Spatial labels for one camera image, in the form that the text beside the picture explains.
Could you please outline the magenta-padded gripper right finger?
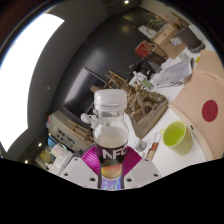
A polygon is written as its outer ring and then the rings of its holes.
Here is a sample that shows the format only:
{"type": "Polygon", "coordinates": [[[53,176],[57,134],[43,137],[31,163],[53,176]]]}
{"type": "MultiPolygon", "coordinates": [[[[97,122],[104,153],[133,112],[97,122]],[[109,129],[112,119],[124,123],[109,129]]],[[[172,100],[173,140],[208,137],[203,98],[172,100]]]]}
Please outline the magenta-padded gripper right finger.
{"type": "Polygon", "coordinates": [[[130,147],[127,148],[122,170],[125,189],[140,188],[162,177],[150,159],[142,158],[130,147]]]}

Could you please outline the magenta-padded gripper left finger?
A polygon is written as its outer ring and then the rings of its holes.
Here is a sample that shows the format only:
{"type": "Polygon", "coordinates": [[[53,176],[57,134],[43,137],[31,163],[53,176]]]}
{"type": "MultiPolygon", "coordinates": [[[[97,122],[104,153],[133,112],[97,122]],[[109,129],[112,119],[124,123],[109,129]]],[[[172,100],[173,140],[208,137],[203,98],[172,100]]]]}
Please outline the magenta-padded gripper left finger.
{"type": "Polygon", "coordinates": [[[92,146],[81,157],[73,157],[60,177],[84,188],[97,189],[99,175],[100,162],[92,146]]]}

